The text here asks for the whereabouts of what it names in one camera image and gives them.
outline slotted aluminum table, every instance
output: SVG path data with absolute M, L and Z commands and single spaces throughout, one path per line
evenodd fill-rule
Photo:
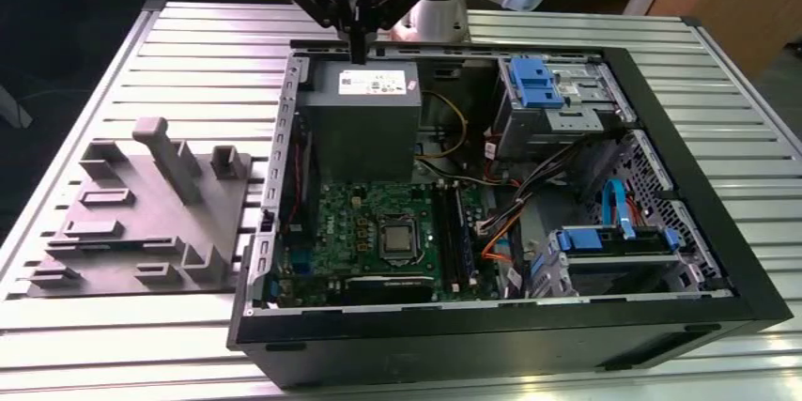
M 675 18 L 471 11 L 475 42 L 623 46 L 647 76 L 797 318 L 647 371 L 462 380 L 325 391 L 387 397 L 791 399 L 802 394 L 802 146 L 703 29 Z M 329 39 L 291 6 L 152 2 L 133 24 L 0 254 L 0 394 L 13 399 L 279 395 L 225 349 L 233 295 L 32 300 L 31 264 L 84 177 L 93 138 L 124 150 L 140 116 L 171 120 L 195 153 L 235 144 L 256 157 L 241 227 L 257 225 L 289 39 Z M 239 250 L 244 245 L 240 236 Z

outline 3d-printed part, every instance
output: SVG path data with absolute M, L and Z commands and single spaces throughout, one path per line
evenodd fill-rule
M 79 285 L 80 274 L 64 265 L 36 269 L 33 276 L 28 279 L 40 288 L 61 288 Z
M 140 117 L 133 126 L 132 137 L 151 150 L 155 166 L 173 187 L 181 202 L 185 205 L 199 203 L 203 196 L 192 180 L 192 170 L 181 161 L 167 137 L 167 120 L 163 117 Z
M 180 274 L 168 262 L 140 263 L 136 265 L 133 277 L 144 285 L 175 284 L 180 282 Z
M 143 155 L 115 156 L 109 150 L 116 149 L 113 143 L 100 145 L 92 143 L 87 153 L 93 158 L 101 150 L 107 157 L 112 155 L 111 160 L 103 162 L 113 177 L 84 180 L 79 189 L 81 194 L 67 210 L 65 226 L 48 241 L 48 257 L 36 268 L 45 271 L 39 275 L 48 277 L 41 284 L 31 284 L 29 296 L 103 296 L 231 289 L 229 263 L 236 250 L 251 156 L 236 154 L 241 166 L 237 171 L 245 175 L 243 178 L 217 179 L 213 156 L 192 155 L 185 143 L 168 141 L 175 160 L 187 174 L 196 174 L 192 182 L 203 198 L 203 202 L 185 205 L 144 147 Z M 128 199 L 127 191 L 135 193 L 132 203 L 105 202 L 109 200 L 107 196 L 112 200 Z M 92 235 L 113 231 L 117 227 L 116 236 Z M 72 269 L 80 274 L 80 284 L 71 282 L 71 273 L 61 278 L 51 277 L 53 268 Z
M 181 258 L 180 268 L 187 271 L 189 277 L 196 282 L 217 281 L 225 271 L 225 261 L 220 257 L 215 246 L 205 254 L 205 258 L 200 256 L 192 245 L 187 245 L 184 257 Z
M 127 188 L 107 188 L 83 192 L 77 198 L 85 207 L 119 206 L 133 203 L 136 196 Z
M 45 252 L 56 260 L 85 256 L 92 252 L 143 252 L 148 255 L 173 255 L 184 252 L 179 237 L 165 239 L 56 239 Z
M 93 180 L 116 178 L 112 165 L 127 160 L 113 141 L 92 141 L 77 164 Z
M 192 177 L 200 176 L 200 166 L 197 166 L 197 159 L 189 149 L 189 145 L 184 140 L 173 141 L 175 151 L 177 152 L 177 159 L 184 163 L 185 168 L 189 170 Z
M 247 178 L 248 172 L 233 146 L 215 146 L 212 149 L 212 169 L 220 180 Z
M 119 237 L 123 230 L 119 221 L 69 221 L 64 227 L 64 235 L 72 239 Z

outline cable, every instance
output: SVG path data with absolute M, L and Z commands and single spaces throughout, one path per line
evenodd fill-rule
M 498 215 L 495 215 L 494 217 L 487 219 L 486 223 L 483 223 L 483 225 L 480 227 L 482 230 L 488 230 L 490 228 L 492 228 L 496 224 L 499 224 L 502 222 L 502 220 L 506 217 L 508 217 L 512 213 L 515 213 L 515 211 L 524 206 L 526 201 L 534 194 L 535 189 L 540 188 L 542 184 L 550 178 L 552 178 L 554 176 L 556 176 L 558 174 L 560 174 L 564 171 L 564 165 L 574 156 L 572 152 L 567 152 L 567 151 L 572 148 L 576 150 L 579 149 L 579 147 L 574 147 L 574 145 L 576 145 L 576 143 L 574 143 L 574 144 L 568 145 L 567 147 L 564 147 L 563 149 L 560 149 L 554 155 L 551 155 L 538 165 L 538 167 L 532 171 L 531 175 L 526 178 L 524 182 L 522 183 L 520 187 L 518 188 L 518 191 L 512 195 L 512 203 L 503 210 L 502 213 L 499 213 Z M 555 160 L 562 156 L 564 156 L 564 157 L 558 162 L 555 162 Z M 551 167 L 546 168 L 546 166 L 552 162 L 554 162 L 554 165 Z
M 434 96 L 435 98 L 442 100 L 446 103 L 446 105 L 448 105 L 448 107 L 454 111 L 455 115 L 460 119 L 460 126 L 463 127 L 463 133 L 460 134 L 460 141 L 458 141 L 458 143 L 456 143 L 456 145 L 454 145 L 454 147 L 451 147 L 448 150 L 444 150 L 443 152 L 439 152 L 436 154 L 422 154 L 422 155 L 415 156 L 415 158 L 419 160 L 438 159 L 438 158 L 444 157 L 446 155 L 451 154 L 463 145 L 464 140 L 467 139 L 467 120 L 464 119 L 464 115 L 463 115 L 463 112 L 460 112 L 460 109 L 456 108 L 456 105 L 454 104 L 454 102 L 451 100 L 448 100 L 448 98 L 443 94 L 436 93 L 435 91 L 422 91 L 422 93 L 428 94 L 430 96 Z
M 630 197 L 627 197 L 627 205 L 628 205 L 628 208 L 631 209 L 630 214 L 631 214 L 631 217 L 634 218 L 635 225 L 646 225 L 646 222 L 643 221 L 643 213 L 640 211 L 640 208 L 638 207 L 638 204 Z
M 19 100 L 15 100 L 13 103 L 16 103 L 16 125 L 23 129 L 25 127 L 23 126 L 23 105 Z
M 512 224 L 522 217 L 523 213 L 524 213 L 524 211 L 522 210 L 522 211 L 519 211 L 515 214 L 515 216 L 504 224 L 504 227 L 502 227 L 502 230 L 499 230 L 499 233 L 495 235 L 495 237 L 490 240 L 490 242 L 487 242 L 487 245 L 484 246 L 484 249 L 482 249 L 482 258 L 496 258 L 499 260 L 504 260 L 507 262 L 512 262 L 512 260 L 510 259 L 510 257 L 507 257 L 506 255 L 500 255 L 500 254 L 492 254 L 492 253 L 490 253 L 490 250 L 492 249 L 492 246 L 496 244 L 496 241 L 499 241 L 499 239 L 504 236 L 506 231 L 510 229 L 510 227 L 512 226 Z
M 483 174 L 484 180 L 487 180 L 488 182 L 503 184 L 503 185 L 511 185 L 515 188 L 522 186 L 522 182 L 519 182 L 514 178 L 508 178 L 507 180 L 503 180 L 502 178 L 492 178 L 492 175 L 490 174 L 490 166 L 491 165 L 492 165 L 492 160 L 487 159 L 487 162 L 484 163 L 484 174 Z
M 459 176 L 456 174 L 451 174 L 444 172 L 438 166 L 435 166 L 431 162 L 427 162 L 426 160 L 419 160 L 419 163 L 426 166 L 426 168 L 435 173 L 438 176 L 440 177 L 446 177 L 446 178 L 455 178 L 456 180 L 467 180 L 470 182 L 474 183 L 479 183 L 480 185 L 488 186 L 488 187 L 502 187 L 504 185 L 507 185 L 506 183 L 498 183 L 498 182 L 488 182 L 486 180 L 482 180 L 479 178 L 475 177 L 470 177 L 470 176 Z
M 515 198 L 519 197 L 522 195 L 522 193 L 526 191 L 526 189 L 528 188 L 528 185 L 538 177 L 540 171 L 544 171 L 546 167 L 564 155 L 568 155 L 567 158 L 572 157 L 571 151 L 579 150 L 579 148 L 582 147 L 582 145 L 586 143 L 586 141 L 588 139 L 590 139 L 590 135 L 583 135 L 576 141 L 574 141 L 574 143 L 571 143 L 570 145 L 563 147 L 560 150 L 558 150 L 554 154 L 551 154 L 551 156 L 546 160 L 543 160 L 540 162 L 540 164 L 535 167 L 534 171 L 531 172 L 531 174 L 528 175 L 526 180 L 522 182 L 522 186 L 518 189 L 518 191 L 515 192 L 515 196 L 514 196 Z

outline ram slot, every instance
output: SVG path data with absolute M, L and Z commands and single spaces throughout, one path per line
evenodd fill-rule
M 475 285 L 476 284 L 476 265 L 474 263 L 474 240 L 471 238 L 471 230 L 467 226 L 467 220 L 464 219 L 464 207 L 463 207 L 463 194 L 459 189 L 451 190 L 454 195 L 454 214 L 459 223 L 459 254 L 460 254 L 460 284 Z
M 432 187 L 431 207 L 434 213 L 435 237 L 438 239 L 438 250 L 440 252 L 440 277 L 442 289 L 446 292 L 456 291 L 459 287 L 456 236 L 451 228 L 451 214 L 447 200 L 446 188 Z

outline yellow wire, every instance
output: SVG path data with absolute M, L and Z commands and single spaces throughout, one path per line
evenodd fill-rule
M 435 98 L 442 100 L 446 103 L 446 105 L 448 105 L 448 107 L 451 107 L 451 110 L 459 117 L 460 124 L 463 126 L 463 134 L 460 135 L 460 141 L 458 141 L 458 143 L 456 143 L 456 145 L 454 145 L 454 147 L 451 147 L 450 149 L 444 150 L 443 152 L 440 152 L 438 154 L 422 154 L 422 155 L 415 156 L 416 159 L 438 159 L 439 157 L 444 157 L 446 155 L 448 155 L 451 152 L 454 152 L 456 149 L 459 149 L 460 146 L 464 144 L 464 140 L 467 139 L 467 119 L 464 119 L 463 112 L 460 112 L 460 109 L 456 108 L 456 105 L 454 104 L 454 102 L 451 100 L 448 100 L 448 98 L 443 94 L 435 93 L 434 91 L 422 91 L 422 93 L 434 96 Z

